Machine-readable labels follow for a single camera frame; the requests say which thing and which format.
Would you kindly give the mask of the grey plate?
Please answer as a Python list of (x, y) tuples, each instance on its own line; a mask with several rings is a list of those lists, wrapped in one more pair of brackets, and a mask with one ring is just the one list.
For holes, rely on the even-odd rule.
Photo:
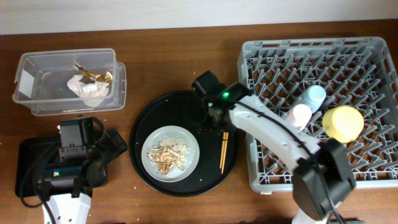
[[(171, 137), (183, 139), (190, 152), (187, 154), (187, 163), (184, 171), (173, 169), (167, 175), (162, 175), (157, 171), (157, 167), (148, 160), (147, 153), (152, 146), (156, 146), (163, 139)], [(200, 148), (197, 140), (190, 131), (180, 126), (164, 126), (156, 129), (147, 137), (141, 151), (141, 161), (144, 170), (155, 180), (166, 183), (178, 182), (187, 178), (195, 170), (199, 158)]]

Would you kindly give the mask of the pink plastic cup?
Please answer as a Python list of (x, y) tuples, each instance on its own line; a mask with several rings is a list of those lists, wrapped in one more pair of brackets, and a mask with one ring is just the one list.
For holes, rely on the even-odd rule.
[(285, 120), (294, 128), (302, 131), (312, 117), (311, 109), (304, 104), (297, 104), (287, 112)]

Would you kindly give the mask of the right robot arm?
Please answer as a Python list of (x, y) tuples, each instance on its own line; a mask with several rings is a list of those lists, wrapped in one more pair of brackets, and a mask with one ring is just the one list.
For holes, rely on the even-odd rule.
[(337, 206), (356, 187), (344, 146), (303, 133), (268, 109), (240, 83), (193, 86), (209, 122), (220, 131), (242, 129), (272, 151), (293, 174), (293, 198), (299, 210), (293, 223), (344, 220)]

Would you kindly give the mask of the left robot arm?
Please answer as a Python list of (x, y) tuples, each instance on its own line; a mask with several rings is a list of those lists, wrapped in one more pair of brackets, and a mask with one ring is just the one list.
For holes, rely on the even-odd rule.
[(93, 189), (108, 180), (108, 164), (128, 149), (119, 132), (101, 133), (91, 147), (62, 148), (58, 137), (21, 142), (15, 194), (37, 196), (45, 223), (86, 223)]

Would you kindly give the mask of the food scraps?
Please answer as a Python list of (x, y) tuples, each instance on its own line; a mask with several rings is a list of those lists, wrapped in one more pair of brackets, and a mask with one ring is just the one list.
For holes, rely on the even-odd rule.
[(185, 170), (189, 152), (183, 139), (171, 137), (152, 146), (147, 153), (147, 158), (157, 167), (158, 172), (167, 175), (173, 169)]

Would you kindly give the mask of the blue plastic cup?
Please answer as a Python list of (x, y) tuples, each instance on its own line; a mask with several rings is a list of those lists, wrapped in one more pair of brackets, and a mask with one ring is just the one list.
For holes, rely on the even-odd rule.
[(312, 114), (316, 113), (326, 98), (326, 91), (320, 85), (308, 87), (301, 95), (301, 104), (308, 106)]

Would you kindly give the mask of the white napkin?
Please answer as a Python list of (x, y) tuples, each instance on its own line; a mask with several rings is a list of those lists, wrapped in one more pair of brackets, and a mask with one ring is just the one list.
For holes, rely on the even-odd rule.
[(83, 75), (74, 75), (68, 82), (67, 87), (79, 98), (84, 98), (85, 105), (96, 108), (103, 102), (103, 97), (109, 92), (108, 83), (88, 81)]

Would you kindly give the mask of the yellow plastic bowl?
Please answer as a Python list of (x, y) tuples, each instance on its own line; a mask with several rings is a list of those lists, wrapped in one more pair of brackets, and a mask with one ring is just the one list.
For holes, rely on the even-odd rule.
[(326, 134), (342, 143), (358, 138), (364, 128), (362, 114), (352, 106), (337, 106), (328, 110), (322, 119)]

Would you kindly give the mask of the gold snack wrapper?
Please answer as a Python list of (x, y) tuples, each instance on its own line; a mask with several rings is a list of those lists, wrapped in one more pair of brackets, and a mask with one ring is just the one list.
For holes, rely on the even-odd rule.
[(88, 80), (101, 83), (111, 83), (113, 80), (113, 75), (109, 71), (107, 71), (106, 73), (95, 73), (84, 69), (79, 64), (74, 64), (74, 67), (80, 73), (80, 75)]

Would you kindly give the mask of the wooden chopstick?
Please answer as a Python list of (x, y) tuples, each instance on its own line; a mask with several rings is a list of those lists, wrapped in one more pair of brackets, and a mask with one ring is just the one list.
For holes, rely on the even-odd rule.
[(224, 144), (226, 141), (226, 132), (223, 132), (223, 137), (222, 137), (222, 142), (221, 142), (221, 153), (220, 153), (220, 169), (222, 169), (222, 165), (223, 165), (223, 154), (224, 154)]
[(224, 144), (223, 165), (222, 165), (222, 169), (221, 169), (221, 173), (222, 174), (224, 173), (224, 165), (225, 165), (225, 160), (226, 160), (226, 151), (227, 151), (228, 139), (229, 139), (229, 133), (228, 132), (226, 132), (226, 133), (227, 133), (227, 135), (226, 135), (226, 141), (225, 141), (225, 144)]

